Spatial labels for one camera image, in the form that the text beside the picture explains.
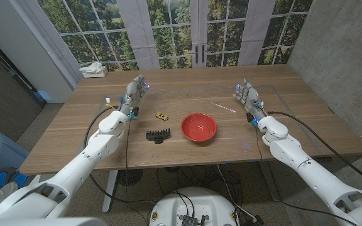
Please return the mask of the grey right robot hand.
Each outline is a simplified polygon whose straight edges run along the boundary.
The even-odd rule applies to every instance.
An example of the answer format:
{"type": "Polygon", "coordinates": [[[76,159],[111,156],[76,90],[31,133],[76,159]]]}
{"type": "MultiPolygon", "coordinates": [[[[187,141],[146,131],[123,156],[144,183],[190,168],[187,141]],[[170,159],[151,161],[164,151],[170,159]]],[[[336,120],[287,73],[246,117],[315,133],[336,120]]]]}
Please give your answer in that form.
{"type": "Polygon", "coordinates": [[[264,103],[259,98],[257,90],[246,79],[244,84],[237,84],[233,97],[242,103],[249,119],[260,121],[266,117],[264,103]]]}

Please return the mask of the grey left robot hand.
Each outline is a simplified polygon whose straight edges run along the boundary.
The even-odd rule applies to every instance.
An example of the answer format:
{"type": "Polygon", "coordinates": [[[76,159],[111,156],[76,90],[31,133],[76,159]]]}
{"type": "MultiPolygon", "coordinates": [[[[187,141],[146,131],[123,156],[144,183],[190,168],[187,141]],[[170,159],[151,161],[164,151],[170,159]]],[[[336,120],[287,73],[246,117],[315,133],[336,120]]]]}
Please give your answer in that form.
{"type": "Polygon", "coordinates": [[[138,75],[127,86],[123,101],[121,102],[118,111],[125,115],[133,113],[137,116],[138,114],[136,112],[138,111],[135,111],[134,109],[139,108],[141,100],[149,88],[150,86],[146,83],[145,76],[142,74],[138,75]]]}

